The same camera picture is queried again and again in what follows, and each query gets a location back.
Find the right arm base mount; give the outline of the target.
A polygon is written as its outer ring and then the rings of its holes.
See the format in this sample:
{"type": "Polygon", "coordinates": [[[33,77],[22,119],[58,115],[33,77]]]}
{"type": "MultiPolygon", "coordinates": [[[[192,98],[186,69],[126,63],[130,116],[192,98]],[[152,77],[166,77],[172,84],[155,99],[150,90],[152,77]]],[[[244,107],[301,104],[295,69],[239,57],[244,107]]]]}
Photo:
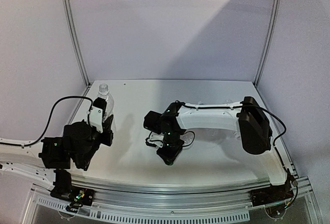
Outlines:
{"type": "Polygon", "coordinates": [[[264,206],[266,214],[272,219],[282,218],[294,204],[299,193],[298,182],[287,172],[283,185],[270,185],[249,191],[253,207],[264,206]]]}

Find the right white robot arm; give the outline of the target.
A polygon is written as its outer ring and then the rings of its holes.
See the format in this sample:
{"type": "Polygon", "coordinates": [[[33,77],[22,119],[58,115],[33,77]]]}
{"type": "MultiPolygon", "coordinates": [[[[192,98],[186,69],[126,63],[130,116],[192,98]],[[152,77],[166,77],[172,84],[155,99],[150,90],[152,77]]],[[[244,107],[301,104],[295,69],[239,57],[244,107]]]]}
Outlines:
{"type": "Polygon", "coordinates": [[[267,189],[270,201],[278,201],[286,194],[286,183],[298,183],[276,148],[279,134],[273,137],[267,116],[273,113],[261,107],[252,96],[243,101],[221,105],[194,105],[182,101],[170,103],[163,113],[149,111],[143,126],[151,134],[159,136],[145,140],[147,146],[156,147],[157,155],[168,166],[173,165],[183,148],[182,139],[194,129],[220,129],[234,133],[248,154],[256,156],[263,164],[272,186],[267,189]]]}

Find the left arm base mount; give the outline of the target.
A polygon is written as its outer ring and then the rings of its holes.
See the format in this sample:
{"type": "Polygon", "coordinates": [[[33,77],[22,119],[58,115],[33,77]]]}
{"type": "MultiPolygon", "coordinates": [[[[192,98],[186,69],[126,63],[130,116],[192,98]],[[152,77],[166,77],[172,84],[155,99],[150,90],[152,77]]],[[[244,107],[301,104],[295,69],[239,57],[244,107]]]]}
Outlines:
{"type": "Polygon", "coordinates": [[[77,213],[83,206],[92,206],[95,191],[85,187],[72,185],[71,174],[64,169],[56,169],[54,188],[50,191],[50,196],[59,200],[64,200],[68,204],[65,210],[77,213]]]}

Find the red label water bottle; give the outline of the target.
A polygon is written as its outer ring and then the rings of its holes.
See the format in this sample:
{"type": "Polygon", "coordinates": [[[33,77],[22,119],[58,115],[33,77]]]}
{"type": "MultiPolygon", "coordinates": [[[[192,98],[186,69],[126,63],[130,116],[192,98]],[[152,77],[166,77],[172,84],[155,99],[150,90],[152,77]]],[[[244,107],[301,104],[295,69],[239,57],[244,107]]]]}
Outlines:
{"type": "Polygon", "coordinates": [[[180,137],[180,139],[184,141],[183,146],[188,147],[193,143],[195,139],[195,133],[193,131],[187,131],[180,137]]]}

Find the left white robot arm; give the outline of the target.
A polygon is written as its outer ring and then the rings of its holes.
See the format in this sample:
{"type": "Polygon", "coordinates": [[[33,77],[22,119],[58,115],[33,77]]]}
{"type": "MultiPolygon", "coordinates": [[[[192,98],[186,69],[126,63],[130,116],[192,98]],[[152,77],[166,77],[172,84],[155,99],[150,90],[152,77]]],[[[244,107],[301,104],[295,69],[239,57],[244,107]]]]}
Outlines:
{"type": "Polygon", "coordinates": [[[65,200],[73,200],[77,195],[75,186],[71,185],[67,177],[67,170],[71,163],[77,169],[87,171],[90,162],[101,144],[111,146],[113,131],[113,115],[103,120],[97,118],[97,123],[82,120],[63,128],[61,137],[44,137],[38,142],[25,144],[9,144],[1,142],[1,161],[29,164],[64,171],[64,176],[59,176],[60,182],[56,191],[65,200]]]}

